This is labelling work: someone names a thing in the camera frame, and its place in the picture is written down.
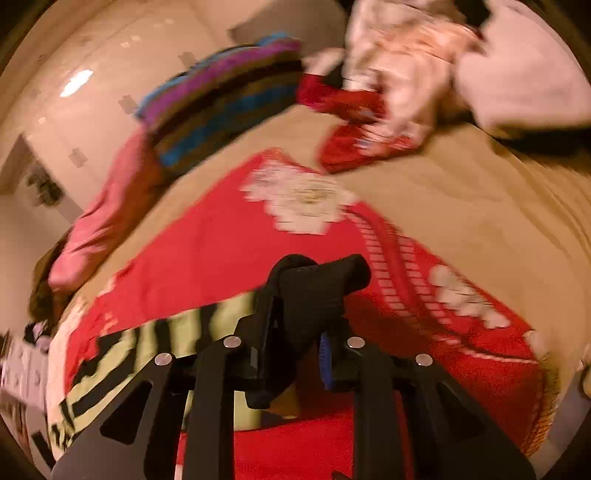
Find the clothing pile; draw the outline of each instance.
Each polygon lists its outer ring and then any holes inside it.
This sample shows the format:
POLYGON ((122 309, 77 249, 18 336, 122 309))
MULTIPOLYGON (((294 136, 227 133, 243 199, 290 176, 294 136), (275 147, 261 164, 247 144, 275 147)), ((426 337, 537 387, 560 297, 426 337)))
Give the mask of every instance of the clothing pile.
POLYGON ((331 173, 417 151, 438 119, 468 110, 501 138, 591 126, 591 85, 574 55, 517 0, 357 0, 346 45, 344 91, 307 74, 298 92, 347 121, 320 151, 331 173))

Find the purple striped fabric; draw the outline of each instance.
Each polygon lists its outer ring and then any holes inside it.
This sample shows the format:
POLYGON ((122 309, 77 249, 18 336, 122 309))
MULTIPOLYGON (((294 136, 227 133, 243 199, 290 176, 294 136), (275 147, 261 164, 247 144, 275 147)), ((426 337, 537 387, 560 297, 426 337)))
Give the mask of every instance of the purple striped fabric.
POLYGON ((248 50, 241 50, 234 55, 221 58, 219 61, 208 65, 203 70, 195 72, 192 78, 187 79, 170 90, 162 93, 150 105, 146 106, 143 113, 144 122, 153 126, 158 117, 164 113, 170 105, 182 100, 203 85, 215 80, 215 78, 231 71, 232 69, 249 61, 260 60, 270 57, 281 51, 296 50, 300 48, 300 40, 295 38, 282 38, 262 47, 252 47, 248 50))

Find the red quilt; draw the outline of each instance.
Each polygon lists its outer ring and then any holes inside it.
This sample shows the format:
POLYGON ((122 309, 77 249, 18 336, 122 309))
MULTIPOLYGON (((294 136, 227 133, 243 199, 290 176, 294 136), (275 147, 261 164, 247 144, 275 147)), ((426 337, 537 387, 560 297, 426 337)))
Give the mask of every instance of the red quilt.
MULTIPOLYGON (((323 235, 279 230, 268 203, 248 201, 242 191, 269 160, 295 165, 278 149, 255 155, 117 274, 113 290, 96 299, 70 337, 66 393, 82 360, 96 355, 100 335, 253 290, 287 254, 321 263, 360 253, 372 281, 346 299, 354 331, 390 354, 428 352, 525 450, 537 432, 544 388, 542 368, 523 338, 526 322, 363 202, 341 207, 323 235)), ((322 197, 325 177, 310 178, 314 195, 302 194, 322 197)), ((235 434, 238 479, 326 480, 332 470, 351 473, 348 397, 326 403, 317 383, 304 390, 308 420, 235 434)))

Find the white wall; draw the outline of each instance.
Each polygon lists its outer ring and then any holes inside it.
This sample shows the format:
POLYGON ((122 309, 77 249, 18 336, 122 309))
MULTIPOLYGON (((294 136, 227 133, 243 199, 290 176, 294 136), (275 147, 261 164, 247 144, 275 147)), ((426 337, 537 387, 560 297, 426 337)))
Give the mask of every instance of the white wall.
MULTIPOLYGON (((0 166, 22 134, 51 175, 85 209, 102 187, 115 153, 138 127, 119 101, 130 96, 140 103, 155 87, 185 70, 179 58, 185 52, 200 59, 228 47, 228 28, 268 1, 91 0, 94 9, 103 8, 62 39, 19 95, 11 91, 15 102, 0 125, 0 166), (88 83, 70 97, 61 98, 67 82, 82 70, 93 72, 88 83), (73 150, 86 162, 76 164, 73 150)), ((44 15, 44 24, 59 24, 68 5, 76 10, 74 3, 58 0, 44 15)), ((86 14, 76 12, 78 19, 86 14)), ((60 27, 60 35, 68 28, 60 27)), ((30 35, 44 38, 38 32, 30 35)), ((45 35, 51 35, 51 30, 46 29, 45 35)), ((36 45, 41 48, 45 43, 38 41, 36 45)), ((18 59, 37 55, 33 45, 32 41, 23 42, 28 54, 15 55, 15 65, 18 59)), ((25 77, 18 72, 7 69, 0 77, 0 90, 2 85, 12 84, 7 80, 10 76, 22 85, 25 77)))
POLYGON ((0 332, 17 335, 30 322, 27 307, 35 263, 68 227, 39 222, 14 197, 0 196, 0 332))

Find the white fabric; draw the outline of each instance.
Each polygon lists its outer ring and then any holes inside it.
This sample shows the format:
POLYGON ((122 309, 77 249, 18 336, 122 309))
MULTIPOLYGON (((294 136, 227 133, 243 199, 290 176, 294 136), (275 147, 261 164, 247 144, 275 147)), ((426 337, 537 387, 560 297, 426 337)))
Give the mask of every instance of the white fabric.
POLYGON ((445 17, 398 28, 382 37, 369 70, 377 72, 387 114, 365 127, 366 137, 386 143, 407 135, 420 145, 435 126, 440 100, 451 89, 456 57, 478 38, 445 17))
POLYGON ((591 86, 558 34, 517 0, 489 0, 488 8, 483 53, 459 60, 455 84, 479 127, 511 138, 591 125, 591 86))
POLYGON ((325 235, 331 223, 344 220, 346 205, 358 202, 332 177, 267 159, 241 187, 250 202, 264 202, 275 228, 292 233, 325 235))
POLYGON ((367 66, 378 51, 381 34, 432 15, 461 21, 453 0, 357 0, 347 26, 347 57, 343 64, 345 90, 371 90, 375 83, 367 66))
POLYGON ((327 76, 345 56, 344 48, 325 48, 302 59, 306 73, 327 76))

